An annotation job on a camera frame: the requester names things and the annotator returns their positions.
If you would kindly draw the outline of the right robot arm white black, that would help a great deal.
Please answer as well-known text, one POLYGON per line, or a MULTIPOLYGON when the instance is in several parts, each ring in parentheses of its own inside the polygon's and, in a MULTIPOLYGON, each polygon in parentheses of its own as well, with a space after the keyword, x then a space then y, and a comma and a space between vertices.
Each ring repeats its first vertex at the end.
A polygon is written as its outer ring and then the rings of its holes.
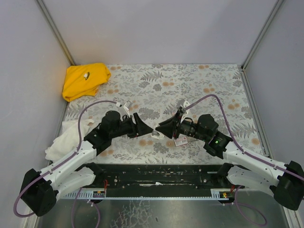
POLYGON ((180 108, 172 118, 161 122, 156 131, 168 138, 177 139, 183 134, 204 141, 209 155, 237 164, 224 168, 224 176, 231 184, 262 191, 287 209, 299 209, 304 198, 304 170, 300 164, 295 161, 286 164, 238 146, 218 130, 219 125, 210 114, 201 115, 194 123, 183 113, 180 108))

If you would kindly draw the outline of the red white staple box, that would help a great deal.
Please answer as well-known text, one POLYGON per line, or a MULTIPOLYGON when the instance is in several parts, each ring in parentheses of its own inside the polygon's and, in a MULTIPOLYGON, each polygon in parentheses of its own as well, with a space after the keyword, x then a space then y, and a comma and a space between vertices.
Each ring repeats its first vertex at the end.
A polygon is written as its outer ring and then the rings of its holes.
POLYGON ((191 138, 191 137, 181 137, 181 138, 175 139, 174 144, 175 144, 176 147, 179 147, 179 146, 189 144, 191 142, 195 142, 196 140, 197 139, 194 139, 194 138, 191 138))

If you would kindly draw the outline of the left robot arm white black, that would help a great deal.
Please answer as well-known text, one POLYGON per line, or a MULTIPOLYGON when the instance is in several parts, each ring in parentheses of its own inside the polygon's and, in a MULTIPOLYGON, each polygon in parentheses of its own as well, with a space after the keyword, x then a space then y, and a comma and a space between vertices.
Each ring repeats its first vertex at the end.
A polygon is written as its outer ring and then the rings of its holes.
POLYGON ((79 148, 39 171, 27 171, 19 196, 33 214, 41 217, 62 196, 94 182, 97 172, 82 165, 110 147, 113 138, 135 138, 152 132, 137 113, 121 117, 117 111, 108 111, 98 126, 82 138, 79 148))

